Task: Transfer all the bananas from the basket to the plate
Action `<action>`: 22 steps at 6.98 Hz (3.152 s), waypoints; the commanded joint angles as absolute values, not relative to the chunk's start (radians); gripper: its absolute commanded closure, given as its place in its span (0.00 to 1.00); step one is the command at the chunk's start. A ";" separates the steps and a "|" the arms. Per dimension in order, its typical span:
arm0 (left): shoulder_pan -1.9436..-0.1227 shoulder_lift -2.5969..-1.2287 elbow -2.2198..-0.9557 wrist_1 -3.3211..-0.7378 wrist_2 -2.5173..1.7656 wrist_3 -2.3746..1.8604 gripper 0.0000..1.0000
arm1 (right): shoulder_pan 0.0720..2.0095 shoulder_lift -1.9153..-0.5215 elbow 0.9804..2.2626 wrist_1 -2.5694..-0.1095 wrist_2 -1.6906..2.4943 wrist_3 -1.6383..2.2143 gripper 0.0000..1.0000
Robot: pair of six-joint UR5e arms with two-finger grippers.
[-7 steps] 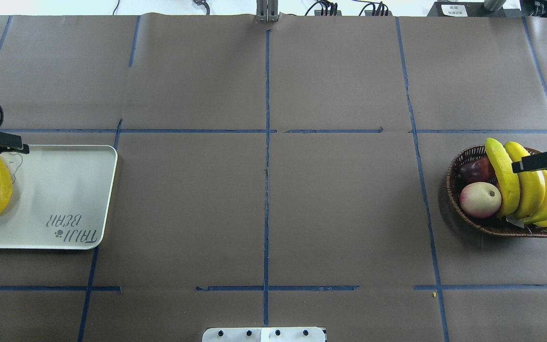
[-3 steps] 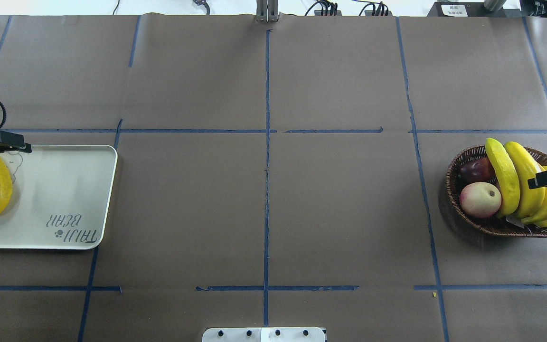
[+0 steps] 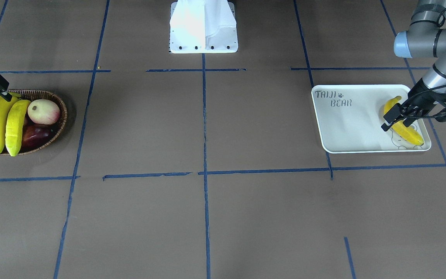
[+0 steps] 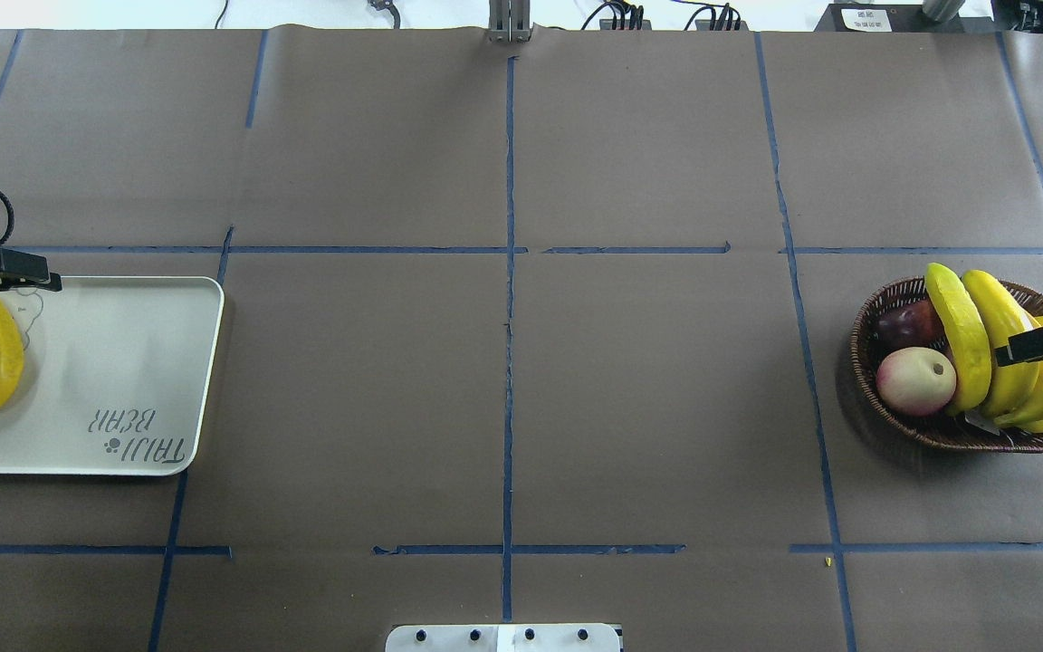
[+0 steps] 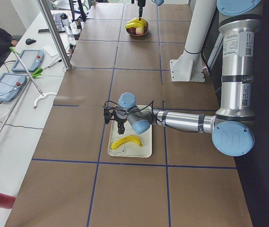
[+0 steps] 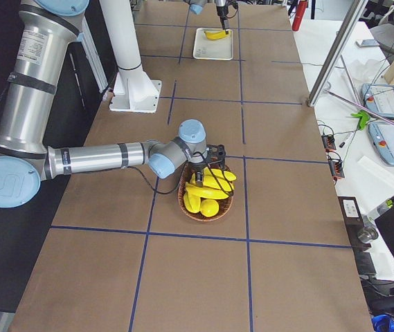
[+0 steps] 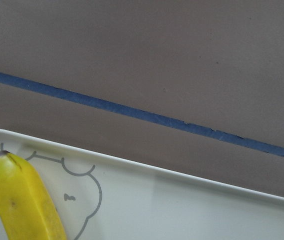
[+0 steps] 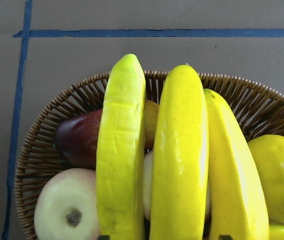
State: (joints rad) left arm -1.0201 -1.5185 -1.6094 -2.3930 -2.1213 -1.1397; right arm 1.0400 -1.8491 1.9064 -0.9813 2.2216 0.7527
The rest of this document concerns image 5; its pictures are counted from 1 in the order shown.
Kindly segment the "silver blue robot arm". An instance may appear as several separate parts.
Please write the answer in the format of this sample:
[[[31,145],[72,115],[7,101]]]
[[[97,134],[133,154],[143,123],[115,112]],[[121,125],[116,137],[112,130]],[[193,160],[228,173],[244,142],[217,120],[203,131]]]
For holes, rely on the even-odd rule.
[[[255,114],[251,109],[254,76],[254,36],[262,22],[261,0],[198,0],[195,3],[184,51],[170,60],[173,82],[197,81],[193,73],[214,13],[219,13],[218,30],[222,42],[222,76],[220,108],[213,116],[177,113],[154,109],[152,104],[137,107],[130,92],[122,93],[113,107],[104,106],[104,122],[117,122],[118,133],[128,122],[137,134],[151,125],[161,125],[188,133],[209,133],[221,153],[238,157],[254,146],[251,126]]]
[[[164,0],[152,0],[152,2],[154,4],[156,4],[157,6],[161,6],[164,3]],[[146,0],[131,0],[131,4],[136,4],[139,8],[139,21],[142,20],[142,16],[143,16],[143,8],[146,5]]]

